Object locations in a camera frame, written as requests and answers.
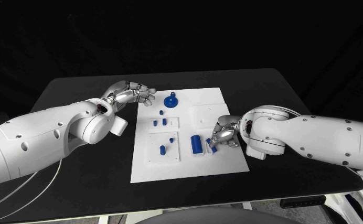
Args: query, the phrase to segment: robotic hand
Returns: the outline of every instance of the robotic hand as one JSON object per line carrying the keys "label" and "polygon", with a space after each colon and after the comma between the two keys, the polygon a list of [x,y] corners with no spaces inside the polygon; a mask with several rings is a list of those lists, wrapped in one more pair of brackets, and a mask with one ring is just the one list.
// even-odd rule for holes
{"label": "robotic hand", "polygon": [[278,106],[261,106],[243,116],[218,119],[209,147],[238,147],[236,133],[248,144],[246,155],[261,160],[284,154],[285,144],[303,156],[363,169],[363,123],[339,118],[300,115]]}
{"label": "robotic hand", "polygon": [[26,114],[0,125],[0,183],[37,172],[108,131],[121,136],[127,121],[115,113],[130,102],[150,106],[156,89],[120,81],[101,98]]}

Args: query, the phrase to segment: black table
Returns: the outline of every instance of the black table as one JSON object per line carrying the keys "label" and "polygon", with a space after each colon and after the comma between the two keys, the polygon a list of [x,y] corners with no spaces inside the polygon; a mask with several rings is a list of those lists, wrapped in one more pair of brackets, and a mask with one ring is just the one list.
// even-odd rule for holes
{"label": "black table", "polygon": [[[219,87],[232,115],[243,115],[259,105],[284,106],[310,114],[275,69],[59,78],[49,83],[32,112],[99,97],[108,86],[121,80],[140,82],[158,90]],[[251,172],[131,184],[137,108],[133,103],[118,112],[128,121],[122,136],[109,133],[97,145],[85,145],[72,152],[63,159],[49,189],[0,222],[97,216],[363,189],[360,177],[344,167],[301,157],[288,147],[284,155],[266,156],[264,161],[245,156]],[[36,197],[56,169],[58,163],[37,173],[1,203],[0,217]],[[0,184],[0,199],[27,178]]]}

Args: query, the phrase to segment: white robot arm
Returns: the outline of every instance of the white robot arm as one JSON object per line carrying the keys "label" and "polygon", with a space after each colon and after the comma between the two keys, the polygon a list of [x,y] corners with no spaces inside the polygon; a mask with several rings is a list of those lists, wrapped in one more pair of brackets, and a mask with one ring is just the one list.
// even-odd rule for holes
{"label": "white robot arm", "polygon": [[246,154],[265,159],[284,154],[285,144],[305,158],[363,169],[363,123],[339,118],[300,115],[277,107],[261,106],[242,117],[225,115],[213,130],[210,147],[218,143],[236,147],[241,132]]}
{"label": "white robot arm", "polygon": [[0,183],[37,172],[108,131],[121,136],[127,121],[115,116],[127,103],[151,105],[156,89],[121,81],[101,98],[26,114],[0,125]]}

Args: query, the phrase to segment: white board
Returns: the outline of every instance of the white board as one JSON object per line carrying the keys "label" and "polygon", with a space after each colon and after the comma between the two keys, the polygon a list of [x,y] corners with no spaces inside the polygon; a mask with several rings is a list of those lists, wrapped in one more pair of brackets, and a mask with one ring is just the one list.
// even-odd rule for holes
{"label": "white board", "polygon": [[[176,93],[177,106],[167,108],[163,102],[171,92]],[[218,152],[212,153],[205,144],[205,140],[212,136],[218,117],[229,115],[220,89],[166,90],[157,91],[154,96],[153,106],[138,105],[131,183],[248,172],[249,168],[241,147],[230,148],[219,144],[216,146]],[[177,118],[177,130],[173,127],[173,132],[166,133],[171,130],[164,128],[164,134],[177,134],[179,162],[160,162],[160,159],[154,159],[157,161],[153,163],[147,158],[151,155],[160,155],[160,153],[157,148],[151,151],[147,147],[148,140],[153,138],[150,135],[161,133],[166,126],[158,124],[160,130],[156,130],[157,127],[150,124],[154,120],[161,122],[163,118]],[[190,137],[193,135],[200,136],[203,146],[203,155],[197,157],[192,155]]]}

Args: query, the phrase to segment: blue object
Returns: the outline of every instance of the blue object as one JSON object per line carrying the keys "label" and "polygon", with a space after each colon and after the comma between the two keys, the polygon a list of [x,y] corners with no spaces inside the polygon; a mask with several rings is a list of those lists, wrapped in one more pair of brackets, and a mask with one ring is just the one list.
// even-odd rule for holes
{"label": "blue object", "polygon": [[164,151],[164,146],[161,145],[160,146],[160,154],[164,155],[166,154],[166,151]]}
{"label": "blue object", "polygon": [[177,106],[177,98],[176,98],[176,93],[171,92],[170,96],[164,99],[164,106],[167,108],[173,108]]}
{"label": "blue object", "polygon": [[192,149],[193,149],[193,154],[203,153],[200,136],[197,135],[192,137]]}
{"label": "blue object", "polygon": [[213,153],[218,152],[218,149],[216,149],[215,146],[210,149],[212,149]]}

